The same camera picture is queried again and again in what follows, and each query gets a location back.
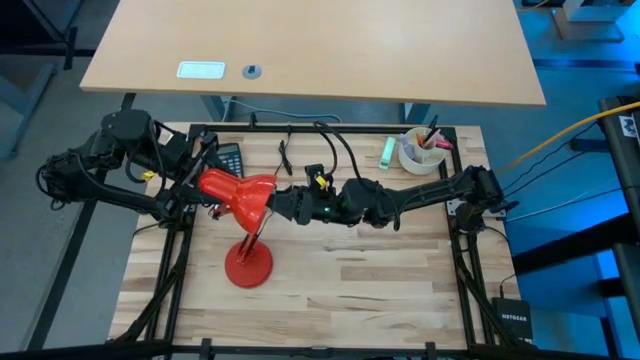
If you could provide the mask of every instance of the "yellow tag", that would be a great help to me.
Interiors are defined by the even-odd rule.
[[[149,180],[153,179],[154,176],[156,176],[156,173],[153,171],[145,171],[142,173],[142,180],[149,182]]]
[[[322,176],[316,177],[316,182],[320,184],[321,190],[324,190],[327,188],[327,180],[325,180]]]

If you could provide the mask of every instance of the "lamp shade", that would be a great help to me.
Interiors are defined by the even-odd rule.
[[[255,234],[262,224],[276,179],[274,175],[241,179],[222,170],[211,169],[200,177],[200,190],[229,205],[236,222],[249,234]]]

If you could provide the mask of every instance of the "calculator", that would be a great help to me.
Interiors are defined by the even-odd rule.
[[[240,144],[222,144],[218,148],[218,158],[239,178],[244,177]]]

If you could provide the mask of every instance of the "light wood desk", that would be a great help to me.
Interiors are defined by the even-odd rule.
[[[168,125],[183,132],[189,126]],[[488,166],[480,128],[456,130],[463,167]],[[249,176],[275,171],[280,163],[277,146],[286,134],[219,132],[218,136],[221,143],[240,143]],[[427,177],[407,173],[395,153],[391,169],[380,170],[385,135],[344,137],[362,176],[385,187],[403,189],[439,179],[437,173]],[[334,176],[340,189],[354,174],[346,151],[336,147],[339,162]],[[294,133],[287,154],[294,176],[282,169],[280,188],[304,184],[304,165],[330,166],[332,161],[317,134]],[[447,161],[452,174],[451,159]],[[158,185],[159,181],[152,182],[147,193],[155,193]],[[152,218],[141,216],[138,227],[151,223]],[[488,224],[503,230],[495,220]],[[155,228],[135,237],[110,336],[123,333],[151,299],[165,234],[166,230]],[[430,341],[440,349],[466,348],[444,205],[403,214],[399,232],[392,225],[385,229],[318,222],[298,226],[276,214],[261,237],[273,253],[273,272],[265,284],[250,290],[232,285],[224,272],[228,249],[243,237],[232,216],[214,221],[206,209],[198,210],[175,343],[199,345],[202,338],[211,338],[217,346],[420,349]],[[500,281],[513,274],[509,247],[490,231],[478,236],[478,247],[488,296],[497,296]],[[505,292],[519,297],[515,279],[506,282]],[[165,300],[160,329],[166,324],[167,308]],[[473,300],[471,309],[477,339],[482,341]]]
[[[178,78],[182,61],[224,78]],[[511,0],[121,0],[81,87],[545,105]]]

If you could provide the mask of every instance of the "lamp base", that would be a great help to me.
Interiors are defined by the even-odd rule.
[[[273,269],[273,256],[269,248],[256,241],[243,263],[240,263],[238,250],[242,242],[235,244],[227,253],[224,270],[231,282],[241,288],[254,288],[262,285]]]

